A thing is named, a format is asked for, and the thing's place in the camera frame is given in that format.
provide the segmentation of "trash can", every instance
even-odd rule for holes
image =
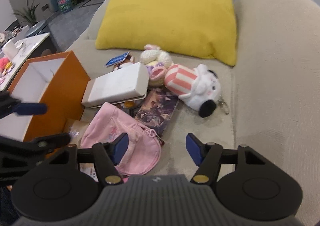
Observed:
[[[33,25],[26,32],[26,38],[31,37],[31,36],[35,36],[35,35],[38,35],[38,34],[43,34],[43,33],[49,33],[50,34],[50,39],[51,39],[52,43],[57,48],[57,52],[60,52],[61,50],[60,50],[60,48],[59,48],[54,36],[52,35],[46,20],[40,21],[40,22],[36,23],[35,25]]]

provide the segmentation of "sofa backrest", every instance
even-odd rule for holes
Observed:
[[[105,0],[102,5],[98,8],[98,10],[93,15],[91,22],[87,29],[87,35],[89,40],[96,40],[98,36],[98,31],[100,29],[100,25],[102,22],[102,19],[105,15],[107,6],[109,4],[110,0]]]
[[[303,189],[297,218],[320,220],[320,7],[236,0],[236,145],[247,144]]]

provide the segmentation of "yellow pillow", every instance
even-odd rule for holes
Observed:
[[[232,0],[110,0],[97,49],[161,49],[236,64]]]

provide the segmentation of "black plush ear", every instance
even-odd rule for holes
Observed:
[[[210,116],[216,107],[217,105],[213,100],[207,100],[201,105],[199,109],[199,116],[202,118]]]
[[[208,71],[210,71],[216,78],[218,78],[218,75],[214,71],[211,71],[211,70],[208,70]]]

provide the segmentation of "electrical outlet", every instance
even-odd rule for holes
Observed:
[[[44,12],[45,10],[49,9],[49,4],[46,4],[46,5],[43,6],[41,9],[42,9],[43,12]]]

